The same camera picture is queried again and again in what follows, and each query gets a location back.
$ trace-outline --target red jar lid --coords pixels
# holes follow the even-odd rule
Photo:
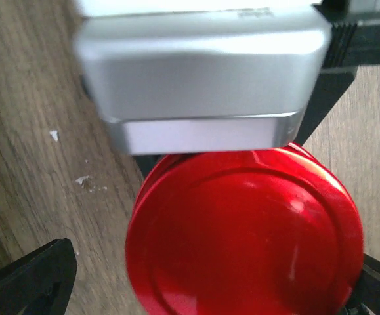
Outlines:
[[[151,315],[336,314],[363,256],[352,198],[294,144],[166,156],[126,241],[131,285]]]

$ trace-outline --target wooden surface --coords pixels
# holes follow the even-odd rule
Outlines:
[[[0,268],[67,237],[78,261],[68,314],[144,314],[123,250],[141,175],[80,89],[79,23],[69,1],[0,0]],[[380,66],[359,71],[306,147],[350,190],[380,259]]]

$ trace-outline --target wood grain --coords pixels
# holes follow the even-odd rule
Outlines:
[[[0,0],[0,268],[68,237],[78,261],[68,314],[144,314],[123,252],[142,179],[81,91],[79,23],[69,1]],[[380,66],[360,70],[306,147],[350,190],[380,259]]]

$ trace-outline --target white speck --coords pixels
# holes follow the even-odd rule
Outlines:
[[[50,130],[50,135],[54,139],[55,142],[58,142],[58,131],[57,130]]]
[[[85,182],[90,179],[90,176],[89,175],[85,175],[85,176],[82,176],[82,177],[79,177],[78,179],[76,179],[74,182],[78,183],[80,186],[84,187],[85,185]]]

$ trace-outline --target red cap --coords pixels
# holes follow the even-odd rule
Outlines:
[[[126,256],[151,315],[335,314],[363,231],[343,185],[296,145],[171,155],[140,190]]]

